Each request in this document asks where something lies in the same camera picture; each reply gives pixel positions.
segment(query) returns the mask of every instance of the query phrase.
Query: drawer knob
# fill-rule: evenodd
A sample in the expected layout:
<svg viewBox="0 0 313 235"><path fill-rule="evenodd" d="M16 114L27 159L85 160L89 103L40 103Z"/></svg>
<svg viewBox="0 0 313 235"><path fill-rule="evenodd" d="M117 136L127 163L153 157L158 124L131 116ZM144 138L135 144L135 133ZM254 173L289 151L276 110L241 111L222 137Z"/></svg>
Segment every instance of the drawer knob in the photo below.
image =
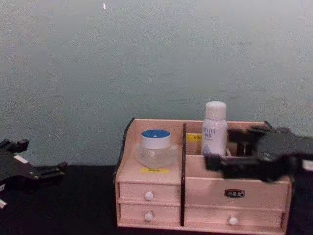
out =
<svg viewBox="0 0 313 235"><path fill-rule="evenodd" d="M145 194L145 198L146 198L146 200L151 201L153 199L153 193L147 192Z"/></svg>
<svg viewBox="0 0 313 235"><path fill-rule="evenodd" d="M153 220L153 215L151 211L145 214L145 220L147 221Z"/></svg>
<svg viewBox="0 0 313 235"><path fill-rule="evenodd" d="M238 219L236 217L230 217L229 220L228 220L228 223L230 225L237 225L238 224Z"/></svg>

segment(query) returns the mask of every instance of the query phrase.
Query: wooden organizer box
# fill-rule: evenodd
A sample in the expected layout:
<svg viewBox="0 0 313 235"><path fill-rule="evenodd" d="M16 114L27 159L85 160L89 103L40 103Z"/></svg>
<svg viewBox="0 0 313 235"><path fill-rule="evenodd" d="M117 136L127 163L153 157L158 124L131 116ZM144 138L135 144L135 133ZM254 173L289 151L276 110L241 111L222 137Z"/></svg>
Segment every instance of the wooden organizer box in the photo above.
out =
<svg viewBox="0 0 313 235"><path fill-rule="evenodd" d="M265 126L264 122L227 123L228 129ZM135 156L141 133L148 129L171 132L179 145L179 160L149 170ZM135 119L125 129L114 173L116 224L118 227L203 231L251 235L284 235L291 203L289 177L268 184L259 180L222 178L208 171L200 155L202 121ZM227 143L234 155L237 145ZM225 196L240 189L244 197ZM236 225L229 219L235 218Z"/></svg>

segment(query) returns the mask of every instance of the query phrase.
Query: black table surface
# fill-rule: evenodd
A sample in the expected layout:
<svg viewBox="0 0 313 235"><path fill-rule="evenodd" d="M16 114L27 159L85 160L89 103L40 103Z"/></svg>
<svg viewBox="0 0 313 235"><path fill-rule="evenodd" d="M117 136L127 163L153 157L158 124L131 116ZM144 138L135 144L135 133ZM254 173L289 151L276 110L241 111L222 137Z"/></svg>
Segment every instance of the black table surface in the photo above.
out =
<svg viewBox="0 0 313 235"><path fill-rule="evenodd" d="M60 185L34 193L7 191L0 235L203 235L208 233L116 228L114 166L70 165ZM313 177L296 178L289 235L313 235Z"/></svg>

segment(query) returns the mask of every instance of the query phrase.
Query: yellow label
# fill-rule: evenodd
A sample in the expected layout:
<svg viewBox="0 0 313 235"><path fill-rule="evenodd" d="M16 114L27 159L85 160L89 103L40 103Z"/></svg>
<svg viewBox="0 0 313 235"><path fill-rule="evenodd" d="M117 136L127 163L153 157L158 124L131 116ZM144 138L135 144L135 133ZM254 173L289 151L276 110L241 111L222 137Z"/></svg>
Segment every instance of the yellow label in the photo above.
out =
<svg viewBox="0 0 313 235"><path fill-rule="evenodd" d="M170 171L169 169L148 169L148 168L140 169L140 173L163 173L163 174L168 174L169 171Z"/></svg>
<svg viewBox="0 0 313 235"><path fill-rule="evenodd" d="M186 134L186 141L202 141L202 134Z"/></svg>

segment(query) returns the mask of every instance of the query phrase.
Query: gray wall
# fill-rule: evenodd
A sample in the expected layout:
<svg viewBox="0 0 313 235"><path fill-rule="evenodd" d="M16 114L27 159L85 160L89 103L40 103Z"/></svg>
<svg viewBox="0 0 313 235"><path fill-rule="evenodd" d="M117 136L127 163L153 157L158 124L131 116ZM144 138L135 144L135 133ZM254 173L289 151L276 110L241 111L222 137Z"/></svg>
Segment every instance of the gray wall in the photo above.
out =
<svg viewBox="0 0 313 235"><path fill-rule="evenodd" d="M311 0L2 0L0 137L35 165L113 165L132 117L313 134Z"/></svg>

